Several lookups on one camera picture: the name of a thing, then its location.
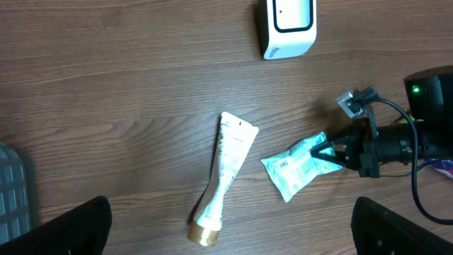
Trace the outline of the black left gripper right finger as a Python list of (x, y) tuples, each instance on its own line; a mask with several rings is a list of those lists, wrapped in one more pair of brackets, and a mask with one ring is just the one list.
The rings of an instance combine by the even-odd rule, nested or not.
[(352, 212), (358, 254), (452, 255), (452, 243), (361, 196)]

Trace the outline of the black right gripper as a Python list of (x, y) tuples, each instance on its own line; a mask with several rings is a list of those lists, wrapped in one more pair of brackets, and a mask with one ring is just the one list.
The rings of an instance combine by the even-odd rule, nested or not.
[[(344, 152), (345, 161), (336, 156)], [(320, 132), (314, 136), (314, 146), (310, 154), (341, 167), (357, 171), (360, 177), (380, 178), (379, 162), (374, 145), (371, 124), (368, 118), (359, 118), (342, 130), (342, 135), (329, 136)]]

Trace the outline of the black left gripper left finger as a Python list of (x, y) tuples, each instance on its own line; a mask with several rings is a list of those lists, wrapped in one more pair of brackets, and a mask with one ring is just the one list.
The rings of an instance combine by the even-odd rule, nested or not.
[(113, 216), (109, 200), (97, 196), (1, 245), (9, 254), (102, 254)]

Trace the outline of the teal snack packet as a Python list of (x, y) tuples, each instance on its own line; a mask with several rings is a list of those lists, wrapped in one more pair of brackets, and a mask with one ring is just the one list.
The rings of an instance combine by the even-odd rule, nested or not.
[(317, 176), (342, 169), (341, 166), (311, 156), (314, 136), (299, 141), (284, 152), (261, 159), (286, 203)]

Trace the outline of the purple Carefree package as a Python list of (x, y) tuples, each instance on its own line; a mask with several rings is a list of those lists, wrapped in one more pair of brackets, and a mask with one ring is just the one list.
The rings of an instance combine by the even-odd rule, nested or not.
[(451, 159), (425, 159), (423, 162), (428, 163), (432, 169), (441, 174), (453, 178), (453, 161)]

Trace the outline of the white tube with gold cap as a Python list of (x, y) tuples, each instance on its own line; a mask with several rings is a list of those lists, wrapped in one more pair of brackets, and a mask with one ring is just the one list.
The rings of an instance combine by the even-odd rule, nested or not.
[(222, 228), (224, 197), (242, 167), (259, 129), (228, 112), (220, 117), (210, 181), (188, 230), (188, 239), (213, 247)]

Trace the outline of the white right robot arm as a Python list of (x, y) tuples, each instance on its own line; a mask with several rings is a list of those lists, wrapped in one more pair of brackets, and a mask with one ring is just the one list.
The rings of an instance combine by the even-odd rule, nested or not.
[(452, 158), (452, 67), (416, 72), (404, 80), (411, 122), (377, 126), (372, 103), (382, 99), (368, 87), (346, 91), (338, 105), (352, 124), (314, 146), (312, 157), (355, 170), (361, 177), (379, 178), (381, 163), (408, 164), (418, 159)]

